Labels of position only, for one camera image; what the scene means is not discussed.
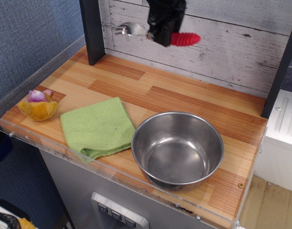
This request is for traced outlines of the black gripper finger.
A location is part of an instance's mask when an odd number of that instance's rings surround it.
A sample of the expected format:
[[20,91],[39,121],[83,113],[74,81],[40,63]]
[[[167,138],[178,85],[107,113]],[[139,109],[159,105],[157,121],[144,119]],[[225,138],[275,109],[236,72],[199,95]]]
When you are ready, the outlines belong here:
[[174,32],[175,20],[171,17],[159,18],[152,17],[152,40],[164,47],[171,43],[172,33]]
[[173,32],[179,32],[186,10],[186,1],[177,0],[173,6],[172,18],[174,22]]

